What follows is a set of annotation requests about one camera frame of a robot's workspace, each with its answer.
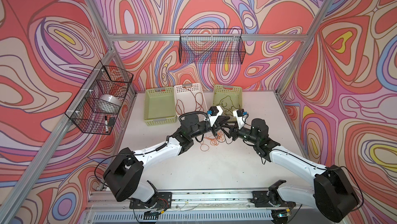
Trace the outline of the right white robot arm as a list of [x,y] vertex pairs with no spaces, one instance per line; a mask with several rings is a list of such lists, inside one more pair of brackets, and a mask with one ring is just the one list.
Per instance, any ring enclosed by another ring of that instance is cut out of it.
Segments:
[[341,167],[327,167],[292,153],[270,138],[263,119],[255,118],[250,126],[246,128],[241,120],[233,125],[223,124],[221,130],[232,140],[247,142],[263,160],[291,171],[308,183],[308,186],[299,186],[280,179],[269,186],[266,196],[253,203],[267,202],[272,206],[299,203],[317,209],[334,223],[359,207],[359,197]]

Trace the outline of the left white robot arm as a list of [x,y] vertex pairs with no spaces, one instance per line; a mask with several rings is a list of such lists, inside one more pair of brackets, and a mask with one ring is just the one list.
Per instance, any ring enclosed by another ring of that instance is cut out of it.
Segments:
[[217,115],[200,121],[199,115],[199,112],[183,115],[180,127],[157,145],[137,151],[124,148],[114,156],[103,179],[116,201],[132,198],[154,205],[157,189],[150,181],[142,180],[142,174],[154,165],[187,152],[197,137],[208,132],[216,134],[230,119],[229,116]]

